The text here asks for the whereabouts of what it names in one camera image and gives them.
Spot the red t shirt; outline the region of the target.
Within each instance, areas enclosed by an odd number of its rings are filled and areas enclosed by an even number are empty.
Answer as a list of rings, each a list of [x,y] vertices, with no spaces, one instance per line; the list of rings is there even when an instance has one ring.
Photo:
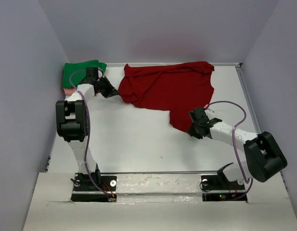
[[[189,112],[210,103],[214,66],[206,61],[176,65],[131,67],[126,64],[119,92],[137,108],[169,111],[169,123],[188,132]]]

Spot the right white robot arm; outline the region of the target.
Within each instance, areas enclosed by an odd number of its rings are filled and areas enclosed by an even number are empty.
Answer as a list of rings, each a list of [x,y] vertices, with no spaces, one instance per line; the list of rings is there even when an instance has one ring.
[[[266,182],[287,167],[287,159],[271,133],[236,129],[201,107],[190,111],[189,116],[192,124],[188,133],[191,136],[207,137],[234,148],[237,162],[217,171],[216,183],[220,188],[226,189],[238,180]]]

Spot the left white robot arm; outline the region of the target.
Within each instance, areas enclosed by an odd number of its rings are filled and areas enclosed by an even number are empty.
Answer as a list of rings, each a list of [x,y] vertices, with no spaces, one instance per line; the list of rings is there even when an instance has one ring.
[[[57,101],[55,109],[57,133],[72,149],[78,165],[78,180],[74,180],[74,185],[106,194],[100,188],[100,170],[89,149],[91,120],[87,103],[99,93],[110,98],[119,95],[119,91],[97,67],[75,71],[69,82],[74,92],[65,100]]]

